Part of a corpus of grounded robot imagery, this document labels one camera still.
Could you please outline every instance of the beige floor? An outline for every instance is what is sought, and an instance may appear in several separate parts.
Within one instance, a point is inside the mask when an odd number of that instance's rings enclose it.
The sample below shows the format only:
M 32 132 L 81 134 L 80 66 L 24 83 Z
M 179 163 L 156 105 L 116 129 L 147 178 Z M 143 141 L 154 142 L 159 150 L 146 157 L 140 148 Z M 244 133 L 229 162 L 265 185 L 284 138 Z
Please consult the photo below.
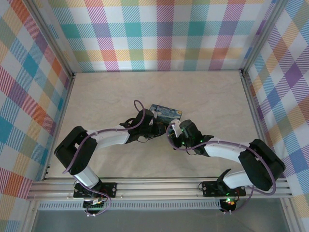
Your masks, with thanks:
M 250 142 L 257 137 L 237 71 L 120 72 L 77 74 L 58 143 L 75 126 L 109 128 L 135 117 L 133 100 L 145 108 L 159 104 L 182 110 L 203 134 L 222 140 Z M 186 177 L 218 176 L 239 165 L 221 158 L 189 156 L 174 151 L 165 136 L 98 150 L 90 167 L 98 176 Z M 63 176 L 52 158 L 48 177 Z

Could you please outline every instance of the purple cable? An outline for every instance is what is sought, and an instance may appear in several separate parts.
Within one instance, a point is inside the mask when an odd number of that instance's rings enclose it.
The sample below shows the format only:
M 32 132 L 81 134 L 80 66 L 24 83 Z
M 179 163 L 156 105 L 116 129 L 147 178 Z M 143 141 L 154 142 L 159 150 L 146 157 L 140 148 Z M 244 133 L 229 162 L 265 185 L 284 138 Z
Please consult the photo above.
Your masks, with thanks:
M 139 122 L 137 125 L 135 125 L 135 126 L 133 126 L 133 127 L 125 128 L 125 129 L 115 129 L 115 128 L 103 129 L 103 130 L 99 130 L 99 131 L 96 131 L 96 132 L 93 132 L 93 133 L 89 134 L 88 136 L 86 136 L 86 137 L 82 140 L 81 144 L 79 145 L 79 147 L 77 148 L 77 150 L 76 150 L 76 152 L 75 152 L 75 154 L 74 154 L 74 156 L 73 156 L 73 159 L 71 160 L 71 163 L 70 163 L 70 164 L 68 165 L 68 167 L 63 171 L 62 174 L 67 173 L 67 172 L 71 169 L 71 167 L 73 166 L 74 162 L 76 161 L 77 155 L 78 155 L 79 151 L 81 150 L 82 146 L 84 145 L 84 143 L 86 142 L 86 140 L 89 139 L 91 136 L 94 136 L 94 135 L 96 135 L 96 134 L 101 134 L 101 133 L 107 132 L 107 131 L 126 131 L 126 130 L 128 131 L 128 130 L 132 130 L 132 129 L 135 129 L 136 127 L 138 127 L 138 126 L 143 122 L 143 120 L 144 120 L 144 118 L 145 118 L 145 108 L 144 108 L 144 105 L 143 105 L 139 100 L 134 100 L 134 106 L 135 106 L 135 109 L 136 109 L 137 111 L 139 111 L 139 110 L 138 110 L 138 108 L 137 108 L 137 106 L 136 106 L 136 102 L 138 102 L 138 103 L 141 105 L 142 111 L 143 111 L 143 116 L 142 116 L 140 122 Z
M 191 148 L 178 148 L 178 147 L 175 147 L 174 144 L 173 144 L 173 143 L 170 141 L 170 139 L 169 139 L 168 131 L 169 131 L 169 129 L 170 129 L 170 127 L 171 127 L 172 125 L 175 125 L 175 123 L 169 124 L 168 128 L 166 129 L 166 135 L 167 135 L 169 144 L 170 144 L 174 149 L 176 149 L 176 150 L 180 150 L 180 151 L 189 151 L 189 150 L 193 150 L 193 149 L 195 149 L 195 148 L 197 148 L 197 147 L 199 147 L 199 146 L 206 145 L 206 144 L 224 144 L 224 145 L 229 145 L 229 146 L 242 147 L 242 148 L 245 148 L 245 149 L 251 151 L 251 152 L 261 161 L 261 163 L 262 163 L 262 164 L 264 165 L 264 167 L 266 168 L 266 170 L 267 170 L 267 172 L 268 172 L 268 174 L 269 174 L 269 176 L 270 176 L 270 179 L 271 179 L 271 181 L 272 181 L 273 189 L 272 189 L 271 192 L 263 192 L 263 191 L 260 191 L 260 190 L 258 190 L 258 189 L 255 189 L 254 187 L 249 187 L 249 188 L 252 189 L 252 191 L 256 191 L 256 192 L 262 193 L 262 194 L 267 195 L 267 196 L 273 195 L 273 194 L 276 192 L 276 180 L 275 180 L 275 177 L 274 177 L 274 175 L 272 174 L 270 168 L 269 168 L 268 165 L 265 163 L 265 161 L 262 159 L 262 157 L 261 157 L 259 154 L 257 154 L 256 151 L 254 151 L 253 149 L 251 149 L 250 147 L 245 146 L 245 145 L 242 145 L 242 144 L 233 143 L 233 142 L 219 141 L 219 140 L 217 140 L 217 141 L 203 142 L 203 143 L 198 144 L 198 145 L 196 145 L 196 146 L 193 146 L 193 147 L 191 147 Z
M 110 197 L 109 195 L 107 195 L 107 194 L 105 194 L 105 193 L 103 193 L 103 192 L 95 191 L 95 190 L 89 188 L 88 186 L 84 185 L 84 184 L 83 184 L 82 182 L 80 182 L 75 176 L 74 176 L 74 178 L 75 178 L 75 179 L 80 183 L 80 185 L 83 186 L 85 189 L 87 189 L 87 190 L 89 190 L 89 191 L 91 191 L 91 192 L 100 194 L 100 195 L 106 197 L 106 198 L 110 201 L 110 204 L 109 204 L 105 209 L 99 211 L 99 212 L 96 213 L 96 214 L 91 214 L 91 213 L 89 213 L 89 212 L 88 212 L 88 208 L 86 208 L 86 213 L 87 213 L 87 215 L 89 215 L 89 216 L 97 216 L 97 215 L 103 214 L 106 210 L 108 210 L 108 209 L 111 207 L 111 205 L 112 205 L 112 199 L 111 199 L 111 197 Z

